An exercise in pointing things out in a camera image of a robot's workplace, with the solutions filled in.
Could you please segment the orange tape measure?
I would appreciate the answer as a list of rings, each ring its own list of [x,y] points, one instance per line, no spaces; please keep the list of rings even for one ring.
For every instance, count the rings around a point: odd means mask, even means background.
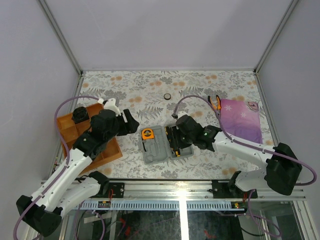
[[[155,136],[151,128],[145,128],[141,131],[142,146],[145,152],[154,143]]]

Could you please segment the small yellow black screwdriver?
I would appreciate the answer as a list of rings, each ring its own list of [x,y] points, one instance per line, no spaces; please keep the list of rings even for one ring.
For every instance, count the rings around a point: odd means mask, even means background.
[[[173,149],[172,154],[177,158],[181,156],[180,150],[179,149]]]

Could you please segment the grey plastic tool case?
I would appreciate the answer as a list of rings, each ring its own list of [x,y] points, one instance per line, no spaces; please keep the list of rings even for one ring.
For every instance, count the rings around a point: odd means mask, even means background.
[[[166,126],[171,127],[173,134],[173,127],[176,125],[174,123],[167,124]],[[168,160],[182,160],[194,155],[193,148],[191,146],[180,150],[180,157],[175,157],[173,155],[173,148],[166,136],[165,127],[162,125],[156,125],[151,127],[143,127],[139,130],[140,134],[140,144],[139,147],[142,151],[142,159],[146,165],[164,163]],[[154,133],[154,143],[147,148],[147,152],[144,151],[142,144],[142,130],[150,128]]]

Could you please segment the small black tape roll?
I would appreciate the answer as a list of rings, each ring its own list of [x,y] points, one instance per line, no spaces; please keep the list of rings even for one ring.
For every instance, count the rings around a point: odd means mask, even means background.
[[[163,98],[164,98],[165,100],[170,100],[171,97],[172,97],[172,96],[171,96],[170,93],[165,93],[164,96],[163,96]]]

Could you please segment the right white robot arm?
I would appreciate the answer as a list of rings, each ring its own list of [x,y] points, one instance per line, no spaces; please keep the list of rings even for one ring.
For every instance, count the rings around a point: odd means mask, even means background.
[[[292,149],[285,143],[268,146],[240,137],[227,137],[221,128],[205,127],[185,112],[179,112],[173,129],[176,146],[191,145],[201,150],[229,154],[258,167],[253,171],[236,171],[228,183],[228,192],[240,197],[253,189],[271,189],[289,196],[297,183],[302,165],[297,163]]]

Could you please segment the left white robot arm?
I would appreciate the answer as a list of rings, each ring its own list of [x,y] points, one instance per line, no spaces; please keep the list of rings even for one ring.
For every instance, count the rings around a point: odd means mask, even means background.
[[[139,125],[129,109],[120,114],[102,109],[92,116],[90,127],[76,139],[59,168],[31,196],[21,195],[16,201],[19,220],[41,236],[48,237],[58,228],[63,217],[82,201],[93,196],[105,197],[110,190],[110,181],[98,171],[90,173],[72,190],[68,188],[107,148],[110,140],[135,133]]]

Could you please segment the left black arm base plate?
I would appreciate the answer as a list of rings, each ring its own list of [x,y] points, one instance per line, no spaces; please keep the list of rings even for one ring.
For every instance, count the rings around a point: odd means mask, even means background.
[[[106,197],[109,199],[122,199],[125,193],[124,182],[111,182],[106,191]]]

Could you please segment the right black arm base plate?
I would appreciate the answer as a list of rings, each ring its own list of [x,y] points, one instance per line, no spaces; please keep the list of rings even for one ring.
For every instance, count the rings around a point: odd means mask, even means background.
[[[207,191],[213,194],[214,199],[244,199],[252,191],[243,191],[236,186],[236,177],[240,171],[236,171],[229,180],[212,180],[211,188]]]

